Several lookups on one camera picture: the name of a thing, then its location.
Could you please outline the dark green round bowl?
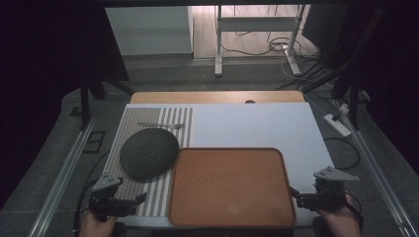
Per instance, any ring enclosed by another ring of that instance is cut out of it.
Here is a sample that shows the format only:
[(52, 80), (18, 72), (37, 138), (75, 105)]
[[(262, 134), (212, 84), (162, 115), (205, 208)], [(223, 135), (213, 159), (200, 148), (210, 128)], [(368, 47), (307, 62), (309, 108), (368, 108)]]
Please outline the dark green round bowl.
[(135, 180), (152, 179), (167, 172), (180, 150), (176, 136), (162, 128), (146, 128), (133, 134), (123, 145), (120, 163)]

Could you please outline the black rectangular floor frame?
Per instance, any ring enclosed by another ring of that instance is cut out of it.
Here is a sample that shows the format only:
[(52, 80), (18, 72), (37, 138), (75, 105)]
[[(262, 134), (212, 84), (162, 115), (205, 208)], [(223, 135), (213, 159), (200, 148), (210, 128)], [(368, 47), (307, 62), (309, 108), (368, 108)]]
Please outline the black rectangular floor frame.
[(83, 152), (95, 154), (101, 150), (106, 133), (104, 131), (91, 131), (85, 143)]

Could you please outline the white desk frame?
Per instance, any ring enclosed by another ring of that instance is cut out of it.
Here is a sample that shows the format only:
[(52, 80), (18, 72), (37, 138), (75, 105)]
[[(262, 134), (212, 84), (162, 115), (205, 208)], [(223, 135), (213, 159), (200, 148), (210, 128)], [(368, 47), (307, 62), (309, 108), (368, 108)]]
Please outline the white desk frame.
[(294, 17), (223, 17), (222, 7), (216, 7), (216, 48), (214, 55), (214, 75), (222, 75), (221, 40), (224, 32), (287, 32), (291, 34), (288, 46), (284, 49), (286, 60), (293, 76), (301, 72), (294, 55), (294, 44), (302, 21), (305, 6), (301, 5)]

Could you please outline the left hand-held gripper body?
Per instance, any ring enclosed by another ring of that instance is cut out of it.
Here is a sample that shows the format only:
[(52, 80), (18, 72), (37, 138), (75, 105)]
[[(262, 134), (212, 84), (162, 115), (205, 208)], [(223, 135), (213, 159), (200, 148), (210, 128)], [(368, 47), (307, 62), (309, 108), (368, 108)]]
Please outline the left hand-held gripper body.
[(123, 180), (122, 177), (104, 174), (93, 186), (88, 208), (100, 221), (106, 221), (109, 216), (116, 216), (117, 206), (129, 205), (127, 200), (115, 198)]

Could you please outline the aluminium floor rail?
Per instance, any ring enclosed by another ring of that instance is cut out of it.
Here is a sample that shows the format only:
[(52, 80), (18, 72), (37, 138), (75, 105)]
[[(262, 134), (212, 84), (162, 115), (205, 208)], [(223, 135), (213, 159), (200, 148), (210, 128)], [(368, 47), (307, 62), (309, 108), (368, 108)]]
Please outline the aluminium floor rail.
[(42, 208), (30, 229), (27, 237), (44, 237), (52, 218), (59, 206), (66, 187), (74, 172), (74, 169), (82, 154), (83, 148), (87, 142), (88, 136), (96, 123), (97, 117), (92, 116), (87, 122), (84, 129), (78, 133), (78, 136), (67, 153), (63, 165), (59, 170), (56, 179), (49, 190), (49, 193), (43, 202)]
[(352, 137), (359, 146), (365, 166), (369, 170), (377, 189), (389, 210), (397, 228), (403, 237), (419, 237), (419, 229), (413, 223), (412, 218), (408, 214), (406, 208), (402, 204), (400, 198), (394, 191), (393, 187), (385, 177), (382, 169), (380, 168), (376, 156), (373, 154), (369, 145), (362, 136), (359, 130), (356, 130), (351, 125), (349, 129), (352, 132)]

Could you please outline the white power strip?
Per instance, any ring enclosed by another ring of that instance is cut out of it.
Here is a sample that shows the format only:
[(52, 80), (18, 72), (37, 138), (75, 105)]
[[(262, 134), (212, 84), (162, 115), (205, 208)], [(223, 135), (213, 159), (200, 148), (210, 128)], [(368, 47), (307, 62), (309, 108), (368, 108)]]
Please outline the white power strip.
[(323, 119), (342, 137), (348, 137), (352, 134), (352, 132), (341, 121), (339, 121), (336, 116), (329, 114), (324, 116)]

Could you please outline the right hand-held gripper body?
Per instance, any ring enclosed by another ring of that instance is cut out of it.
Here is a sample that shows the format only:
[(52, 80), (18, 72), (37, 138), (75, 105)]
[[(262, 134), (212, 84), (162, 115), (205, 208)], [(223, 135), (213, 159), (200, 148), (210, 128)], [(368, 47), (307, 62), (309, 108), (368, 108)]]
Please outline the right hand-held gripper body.
[(345, 173), (333, 167), (326, 167), (313, 174), (315, 194), (305, 200), (310, 210), (323, 209), (334, 211), (346, 203), (345, 182), (359, 182), (357, 176)]

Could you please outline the white board sheet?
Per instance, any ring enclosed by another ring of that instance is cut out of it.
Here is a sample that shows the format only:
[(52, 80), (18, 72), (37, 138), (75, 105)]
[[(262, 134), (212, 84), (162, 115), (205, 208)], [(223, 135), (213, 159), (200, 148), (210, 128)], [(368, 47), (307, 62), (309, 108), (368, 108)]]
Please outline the white board sheet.
[[(186, 148), (275, 148), (284, 159), (290, 187), (302, 194), (315, 191), (314, 176), (331, 165), (311, 108), (307, 103), (271, 104), (130, 104), (135, 107), (191, 107), (191, 143)], [(295, 225), (311, 222), (313, 212), (299, 208), (293, 198)], [(129, 215), (135, 227), (174, 227), (167, 217)]]

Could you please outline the person's right hand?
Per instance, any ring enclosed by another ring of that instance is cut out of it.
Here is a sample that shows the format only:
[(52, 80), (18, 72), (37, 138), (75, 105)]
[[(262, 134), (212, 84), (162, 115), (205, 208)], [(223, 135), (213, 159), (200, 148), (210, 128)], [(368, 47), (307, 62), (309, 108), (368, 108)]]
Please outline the person's right hand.
[(324, 218), (334, 237), (362, 237), (357, 216), (348, 207), (333, 212), (318, 209), (316, 213)]

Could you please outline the striped grey white placemat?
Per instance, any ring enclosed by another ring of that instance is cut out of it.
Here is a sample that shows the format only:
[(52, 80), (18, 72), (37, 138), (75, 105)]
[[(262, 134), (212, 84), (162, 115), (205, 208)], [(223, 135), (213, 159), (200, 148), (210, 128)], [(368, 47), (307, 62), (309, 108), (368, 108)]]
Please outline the striped grey white placemat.
[(150, 179), (136, 179), (128, 174), (121, 164), (121, 151), (126, 141), (139, 131), (146, 129), (142, 123), (154, 123), (171, 132), (178, 140), (180, 148), (191, 143), (191, 126), (193, 109), (191, 107), (135, 107), (128, 105), (124, 111), (111, 153), (104, 172), (123, 177), (116, 198), (134, 199), (137, 195), (147, 193), (144, 204), (136, 210), (139, 217), (167, 217), (170, 199), (173, 168)]

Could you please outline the person's left hand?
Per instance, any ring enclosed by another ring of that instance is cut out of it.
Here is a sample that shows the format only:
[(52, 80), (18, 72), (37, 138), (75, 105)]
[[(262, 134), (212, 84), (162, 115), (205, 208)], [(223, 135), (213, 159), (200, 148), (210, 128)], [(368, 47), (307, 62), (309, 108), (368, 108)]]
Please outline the person's left hand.
[(110, 216), (105, 222), (102, 222), (88, 210), (84, 214), (79, 237), (112, 237), (116, 222), (115, 216)]

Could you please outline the white cabinet panel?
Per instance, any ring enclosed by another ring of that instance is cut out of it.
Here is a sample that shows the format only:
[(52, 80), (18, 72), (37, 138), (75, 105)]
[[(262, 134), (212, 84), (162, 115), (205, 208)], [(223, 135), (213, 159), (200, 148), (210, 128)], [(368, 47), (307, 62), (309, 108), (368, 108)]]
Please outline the white cabinet panel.
[(107, 8), (106, 13), (122, 55), (193, 52), (192, 8)]

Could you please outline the black stand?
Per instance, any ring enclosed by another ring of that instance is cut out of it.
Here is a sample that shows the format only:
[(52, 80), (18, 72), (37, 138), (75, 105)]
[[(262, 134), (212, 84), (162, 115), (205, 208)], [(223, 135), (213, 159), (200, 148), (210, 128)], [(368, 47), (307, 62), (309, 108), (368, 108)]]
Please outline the black stand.
[(301, 92), (306, 94), (326, 84), (332, 79), (337, 79), (337, 83), (333, 86), (331, 91), (331, 96), (333, 99), (342, 99), (345, 94), (349, 92), (349, 121), (355, 130), (359, 129), (357, 119), (360, 92), (359, 60), (386, 10), (386, 7), (377, 5), (374, 10), (367, 15), (368, 21), (364, 23), (359, 30), (355, 30), (358, 37), (350, 48), (344, 63), (332, 70), (329, 74), (326, 74), (313, 83), (301, 88)]
[(104, 100), (107, 92), (103, 86), (103, 82), (107, 82), (112, 86), (132, 96), (134, 90), (125, 85), (124, 81), (128, 81), (126, 68), (112, 69), (106, 72), (104, 69), (93, 69), (83, 66), (80, 71), (80, 100), (81, 100), (81, 130), (84, 130), (90, 121), (90, 102), (89, 95), (92, 94), (95, 100)]

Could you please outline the brown wooden tray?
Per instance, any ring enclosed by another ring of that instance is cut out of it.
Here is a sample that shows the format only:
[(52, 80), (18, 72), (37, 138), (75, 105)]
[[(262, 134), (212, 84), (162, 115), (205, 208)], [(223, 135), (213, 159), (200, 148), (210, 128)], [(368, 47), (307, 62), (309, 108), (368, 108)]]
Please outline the brown wooden tray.
[(275, 148), (184, 148), (174, 167), (169, 220), (187, 227), (295, 225), (282, 153)]

